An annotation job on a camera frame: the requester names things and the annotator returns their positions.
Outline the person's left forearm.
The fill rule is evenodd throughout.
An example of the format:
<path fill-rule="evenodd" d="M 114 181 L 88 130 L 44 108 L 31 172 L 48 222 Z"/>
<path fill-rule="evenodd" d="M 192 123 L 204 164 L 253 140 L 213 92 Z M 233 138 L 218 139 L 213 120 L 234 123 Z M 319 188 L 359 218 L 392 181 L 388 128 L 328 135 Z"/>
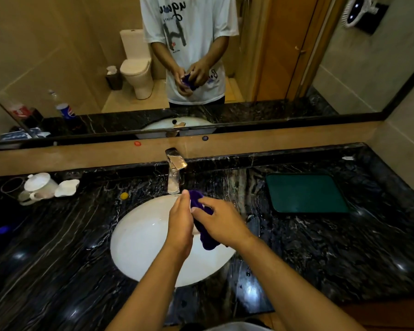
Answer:
<path fill-rule="evenodd" d="M 160 252 L 105 331 L 160 331 L 172 300 L 176 280 L 188 258 L 193 235 L 167 238 Z"/>

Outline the person's left hand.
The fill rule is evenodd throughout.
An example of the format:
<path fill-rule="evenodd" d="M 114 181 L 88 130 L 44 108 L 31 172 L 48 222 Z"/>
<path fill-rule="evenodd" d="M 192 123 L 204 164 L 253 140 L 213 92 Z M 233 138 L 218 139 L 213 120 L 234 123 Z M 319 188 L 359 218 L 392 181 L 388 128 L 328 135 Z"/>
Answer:
<path fill-rule="evenodd" d="M 188 258 L 193 245 L 194 220 L 193 216 L 182 217 L 180 215 L 180 196 L 181 194 L 169 213 L 168 231 L 164 246 L 185 260 Z"/>

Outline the white ceramic saucer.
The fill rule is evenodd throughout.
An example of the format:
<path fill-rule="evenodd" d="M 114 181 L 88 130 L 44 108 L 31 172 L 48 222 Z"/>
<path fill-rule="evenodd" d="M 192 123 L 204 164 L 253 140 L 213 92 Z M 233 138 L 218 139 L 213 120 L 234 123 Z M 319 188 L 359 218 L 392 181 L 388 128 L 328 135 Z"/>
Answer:
<path fill-rule="evenodd" d="M 58 185 L 54 196 L 56 198 L 72 196 L 77 192 L 79 184 L 79 179 L 65 180 Z"/>

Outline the purple cloth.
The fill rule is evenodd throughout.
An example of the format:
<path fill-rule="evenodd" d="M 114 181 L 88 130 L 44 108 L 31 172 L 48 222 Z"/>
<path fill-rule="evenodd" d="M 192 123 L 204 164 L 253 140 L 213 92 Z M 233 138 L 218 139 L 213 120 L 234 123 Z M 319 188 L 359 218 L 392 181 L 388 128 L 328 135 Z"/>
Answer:
<path fill-rule="evenodd" d="M 199 199 L 203 198 L 203 194 L 197 190 L 188 190 L 190 195 L 190 208 L 199 208 L 208 215 L 213 215 L 214 211 L 209 206 L 203 205 L 199 202 Z M 205 229 L 204 225 L 194 218 L 194 227 L 200 234 L 200 241 L 203 248 L 207 251 L 214 250 L 220 245 Z"/>

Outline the person's white shirt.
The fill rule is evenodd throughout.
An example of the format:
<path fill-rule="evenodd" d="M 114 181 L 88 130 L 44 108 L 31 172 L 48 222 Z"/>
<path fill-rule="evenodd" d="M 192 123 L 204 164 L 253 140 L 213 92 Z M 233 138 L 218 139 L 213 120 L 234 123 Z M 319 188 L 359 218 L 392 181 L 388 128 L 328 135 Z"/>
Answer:
<path fill-rule="evenodd" d="M 273 331 L 262 322 L 254 323 L 256 320 L 238 321 L 221 324 L 203 331 Z"/>

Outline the white oval sink basin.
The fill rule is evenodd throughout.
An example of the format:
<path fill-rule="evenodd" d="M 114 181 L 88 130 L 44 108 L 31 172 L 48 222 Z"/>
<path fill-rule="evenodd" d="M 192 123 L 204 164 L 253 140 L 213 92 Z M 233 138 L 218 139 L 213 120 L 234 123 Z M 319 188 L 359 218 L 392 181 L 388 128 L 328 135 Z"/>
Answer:
<path fill-rule="evenodd" d="M 178 194 L 149 200 L 125 215 L 111 236 L 110 251 L 116 267 L 127 277 L 140 281 L 165 243 L 169 212 Z M 222 268 L 235 250 L 218 245 L 205 250 L 201 235 L 193 228 L 193 246 L 183 263 L 175 287 L 198 283 Z"/>

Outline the white lidded ceramic cup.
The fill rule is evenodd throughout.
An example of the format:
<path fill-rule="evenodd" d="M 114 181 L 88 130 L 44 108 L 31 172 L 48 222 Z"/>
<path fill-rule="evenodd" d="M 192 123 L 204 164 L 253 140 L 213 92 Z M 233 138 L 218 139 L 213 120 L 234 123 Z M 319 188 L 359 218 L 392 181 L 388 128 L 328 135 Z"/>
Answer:
<path fill-rule="evenodd" d="M 55 197 L 59 184 L 46 172 L 30 174 L 24 183 L 23 191 L 18 196 L 20 205 L 27 206 L 41 200 Z"/>

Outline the green rectangular tray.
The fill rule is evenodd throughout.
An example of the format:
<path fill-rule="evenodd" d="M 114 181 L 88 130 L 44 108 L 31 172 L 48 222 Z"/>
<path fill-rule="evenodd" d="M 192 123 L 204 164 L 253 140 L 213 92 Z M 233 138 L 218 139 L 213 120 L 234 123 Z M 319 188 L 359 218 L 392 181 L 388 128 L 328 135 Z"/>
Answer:
<path fill-rule="evenodd" d="M 265 181 L 270 203 L 277 213 L 349 213 L 341 189 L 328 174 L 270 173 Z"/>

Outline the chrome faucet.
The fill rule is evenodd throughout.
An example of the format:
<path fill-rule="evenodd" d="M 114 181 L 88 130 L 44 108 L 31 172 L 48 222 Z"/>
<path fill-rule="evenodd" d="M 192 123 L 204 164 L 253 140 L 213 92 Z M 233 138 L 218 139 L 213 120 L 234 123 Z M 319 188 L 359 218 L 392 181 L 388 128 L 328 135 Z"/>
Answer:
<path fill-rule="evenodd" d="M 176 148 L 169 148 L 165 151 L 166 160 L 169 165 L 168 193 L 180 193 L 180 171 L 187 167 L 187 162 Z"/>

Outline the person's right forearm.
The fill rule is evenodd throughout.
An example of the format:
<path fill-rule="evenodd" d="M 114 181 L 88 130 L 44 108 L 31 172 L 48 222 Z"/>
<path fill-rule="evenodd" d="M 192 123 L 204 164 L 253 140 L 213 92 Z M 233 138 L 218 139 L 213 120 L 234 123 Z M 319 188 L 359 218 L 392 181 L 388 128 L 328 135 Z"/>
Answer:
<path fill-rule="evenodd" d="M 253 234 L 238 239 L 233 248 L 256 276 L 287 331 L 366 331 Z"/>

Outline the person's right hand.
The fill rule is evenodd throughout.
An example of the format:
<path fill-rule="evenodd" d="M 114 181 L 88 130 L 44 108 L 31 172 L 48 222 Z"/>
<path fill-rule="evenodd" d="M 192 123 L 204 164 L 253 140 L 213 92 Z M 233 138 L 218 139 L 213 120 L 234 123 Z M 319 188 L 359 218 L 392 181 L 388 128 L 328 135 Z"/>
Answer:
<path fill-rule="evenodd" d="M 199 199 L 199 202 L 203 205 L 213 205 L 215 208 L 214 226 L 205 227 L 212 238 L 238 252 L 248 250 L 255 245 L 256 237 L 247 228 L 231 202 L 208 197 Z"/>

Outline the large wall mirror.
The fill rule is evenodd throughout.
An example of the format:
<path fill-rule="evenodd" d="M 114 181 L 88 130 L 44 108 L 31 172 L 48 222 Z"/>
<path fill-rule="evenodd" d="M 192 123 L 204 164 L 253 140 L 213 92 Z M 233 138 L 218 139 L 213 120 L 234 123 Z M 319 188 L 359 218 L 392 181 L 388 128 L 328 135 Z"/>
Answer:
<path fill-rule="evenodd" d="M 0 150 L 385 120 L 414 87 L 414 0 L 232 0 L 238 94 L 168 107 L 140 0 L 0 0 Z"/>

